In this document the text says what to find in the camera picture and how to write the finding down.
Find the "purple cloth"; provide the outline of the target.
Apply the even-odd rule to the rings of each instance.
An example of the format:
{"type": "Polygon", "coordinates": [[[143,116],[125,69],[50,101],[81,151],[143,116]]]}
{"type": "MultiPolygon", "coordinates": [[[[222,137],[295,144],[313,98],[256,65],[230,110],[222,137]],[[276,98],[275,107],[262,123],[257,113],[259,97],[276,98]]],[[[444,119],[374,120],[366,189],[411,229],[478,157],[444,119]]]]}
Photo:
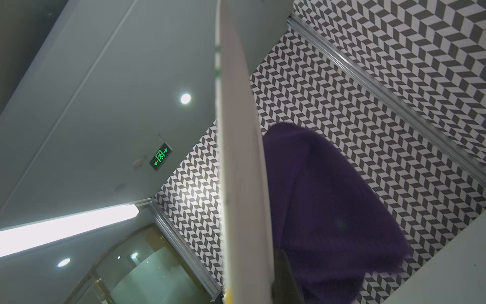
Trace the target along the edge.
{"type": "Polygon", "coordinates": [[[289,260],[305,303],[351,303],[366,274],[396,273],[408,242],[340,151],[290,123],[264,135],[273,245],[289,260]]]}

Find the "white plate coloured stripes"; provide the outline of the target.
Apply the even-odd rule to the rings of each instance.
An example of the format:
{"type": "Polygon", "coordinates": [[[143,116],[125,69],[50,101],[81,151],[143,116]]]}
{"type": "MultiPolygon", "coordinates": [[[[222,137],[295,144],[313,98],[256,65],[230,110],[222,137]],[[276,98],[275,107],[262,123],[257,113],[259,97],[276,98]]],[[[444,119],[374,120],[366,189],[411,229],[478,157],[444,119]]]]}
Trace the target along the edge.
{"type": "Polygon", "coordinates": [[[217,3],[215,38],[225,303],[272,303],[274,261],[262,133],[226,1],[217,3]]]}

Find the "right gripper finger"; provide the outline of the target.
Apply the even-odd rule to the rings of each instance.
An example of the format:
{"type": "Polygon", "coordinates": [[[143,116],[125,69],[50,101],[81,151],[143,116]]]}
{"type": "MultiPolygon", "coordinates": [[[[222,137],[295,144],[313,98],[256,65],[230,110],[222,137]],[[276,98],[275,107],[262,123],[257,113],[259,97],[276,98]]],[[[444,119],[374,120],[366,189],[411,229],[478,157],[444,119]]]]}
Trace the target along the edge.
{"type": "Polygon", "coordinates": [[[275,279],[272,286],[274,304],[303,304],[301,289],[292,273],[287,255],[282,250],[274,253],[275,279]]]}

